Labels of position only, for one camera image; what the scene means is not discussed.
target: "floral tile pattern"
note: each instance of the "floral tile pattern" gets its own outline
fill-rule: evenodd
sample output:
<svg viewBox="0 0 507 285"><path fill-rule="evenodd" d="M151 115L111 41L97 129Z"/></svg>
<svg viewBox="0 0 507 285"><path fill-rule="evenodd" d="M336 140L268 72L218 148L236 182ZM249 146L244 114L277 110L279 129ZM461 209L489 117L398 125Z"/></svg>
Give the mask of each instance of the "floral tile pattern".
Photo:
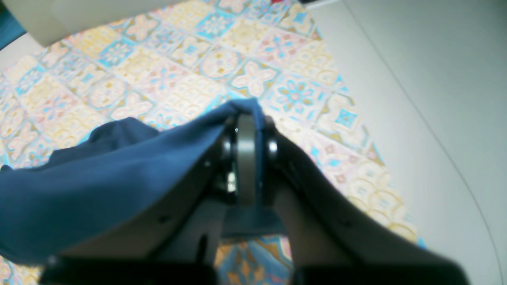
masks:
<svg viewBox="0 0 507 285"><path fill-rule="evenodd" d="M135 117L159 130L258 98L349 201L416 242L417 229L308 11L295 0L190 0L71 35L0 72L0 162L46 163L97 126ZM224 283L283 284L287 237L223 240ZM9 285L40 269L0 257Z"/></svg>

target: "patterned tile floor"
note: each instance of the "patterned tile floor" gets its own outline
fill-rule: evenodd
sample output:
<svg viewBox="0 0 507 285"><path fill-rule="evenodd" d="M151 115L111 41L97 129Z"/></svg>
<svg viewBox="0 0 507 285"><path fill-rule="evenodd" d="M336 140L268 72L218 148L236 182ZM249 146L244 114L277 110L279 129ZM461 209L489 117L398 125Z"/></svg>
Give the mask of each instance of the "patterned tile floor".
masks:
<svg viewBox="0 0 507 285"><path fill-rule="evenodd" d="M250 97L352 203L418 241L314 20L294 0L192 0L22 58L0 74L0 162L38 166L107 121L136 117L167 129ZM36 282L38 269L0 265L4 283ZM224 241L216 266L230 284L283 283L288 241Z"/></svg>

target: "blue fabric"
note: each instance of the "blue fabric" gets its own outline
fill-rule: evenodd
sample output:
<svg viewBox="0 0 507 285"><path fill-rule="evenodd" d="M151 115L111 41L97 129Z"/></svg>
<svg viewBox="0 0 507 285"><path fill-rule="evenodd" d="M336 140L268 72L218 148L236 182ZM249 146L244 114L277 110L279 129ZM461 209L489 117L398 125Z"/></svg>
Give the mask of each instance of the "blue fabric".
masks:
<svg viewBox="0 0 507 285"><path fill-rule="evenodd" d="M163 132L133 118L110 122L82 144L55 151L41 167L0 172L0 255L44 263L131 218L171 189L217 139L225 120L240 113L252 114L262 135L257 101L233 100Z"/></svg>
<svg viewBox="0 0 507 285"><path fill-rule="evenodd" d="M0 13L0 50L25 33L25 29L7 9Z"/></svg>

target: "gray floor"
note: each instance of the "gray floor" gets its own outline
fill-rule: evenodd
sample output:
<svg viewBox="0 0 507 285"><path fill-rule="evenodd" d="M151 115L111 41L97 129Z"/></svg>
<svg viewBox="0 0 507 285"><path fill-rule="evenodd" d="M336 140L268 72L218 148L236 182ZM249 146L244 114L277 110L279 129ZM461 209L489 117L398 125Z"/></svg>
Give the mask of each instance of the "gray floor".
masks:
<svg viewBox="0 0 507 285"><path fill-rule="evenodd" d="M310 5L428 247L507 276L507 5Z"/></svg>

